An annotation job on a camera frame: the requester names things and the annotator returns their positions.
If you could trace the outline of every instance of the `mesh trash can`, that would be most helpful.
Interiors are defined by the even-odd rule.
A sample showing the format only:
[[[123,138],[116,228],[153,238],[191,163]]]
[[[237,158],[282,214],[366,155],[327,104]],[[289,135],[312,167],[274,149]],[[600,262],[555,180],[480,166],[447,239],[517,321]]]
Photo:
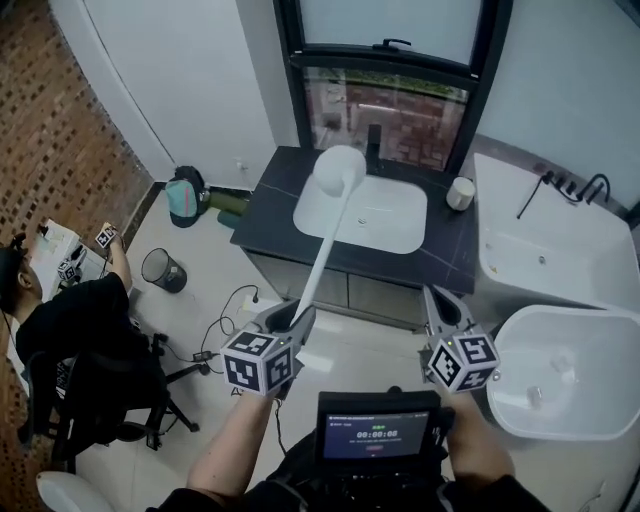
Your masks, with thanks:
[[[142,278],[169,293],[178,293],[187,284],[187,273],[164,249],[154,249],[142,262]]]

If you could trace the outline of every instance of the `white cup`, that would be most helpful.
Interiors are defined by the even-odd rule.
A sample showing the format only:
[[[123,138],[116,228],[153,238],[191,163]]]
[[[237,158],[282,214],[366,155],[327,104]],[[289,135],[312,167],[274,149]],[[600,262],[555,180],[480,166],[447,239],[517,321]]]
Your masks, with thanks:
[[[454,210],[463,211],[469,208],[476,186],[469,178],[456,178],[447,192],[447,204]]]

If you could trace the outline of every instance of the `white bathtub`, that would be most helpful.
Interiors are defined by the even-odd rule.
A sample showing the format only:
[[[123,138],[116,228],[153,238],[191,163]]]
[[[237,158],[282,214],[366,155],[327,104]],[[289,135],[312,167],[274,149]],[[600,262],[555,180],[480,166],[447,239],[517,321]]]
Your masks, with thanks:
[[[628,225],[596,204],[569,204],[538,176],[474,155],[479,223],[476,290],[506,317],[531,304],[640,312]]]
[[[621,311],[530,306],[495,339],[491,412],[520,437],[606,441],[640,415],[640,322]]]

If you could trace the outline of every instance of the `screen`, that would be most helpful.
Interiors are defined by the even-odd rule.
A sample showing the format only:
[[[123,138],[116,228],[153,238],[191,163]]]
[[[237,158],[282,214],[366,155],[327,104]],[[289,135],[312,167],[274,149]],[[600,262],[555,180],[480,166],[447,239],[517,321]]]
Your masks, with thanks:
[[[428,419],[428,412],[328,415],[323,456],[371,459],[418,455]]]

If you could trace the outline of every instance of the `countertop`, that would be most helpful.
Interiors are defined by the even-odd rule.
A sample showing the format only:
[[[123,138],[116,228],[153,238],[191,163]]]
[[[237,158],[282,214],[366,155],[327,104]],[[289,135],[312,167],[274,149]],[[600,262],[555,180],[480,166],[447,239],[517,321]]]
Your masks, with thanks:
[[[292,147],[276,150],[231,243],[247,251],[313,264],[322,240],[298,231],[293,212],[320,153]],[[413,183],[424,190],[424,242],[410,254],[335,242],[327,268],[414,288],[435,284],[452,292],[473,293],[478,247],[476,208],[472,204],[465,212],[454,212],[447,206],[445,196],[455,176],[389,160],[380,160],[377,169],[368,173]]]

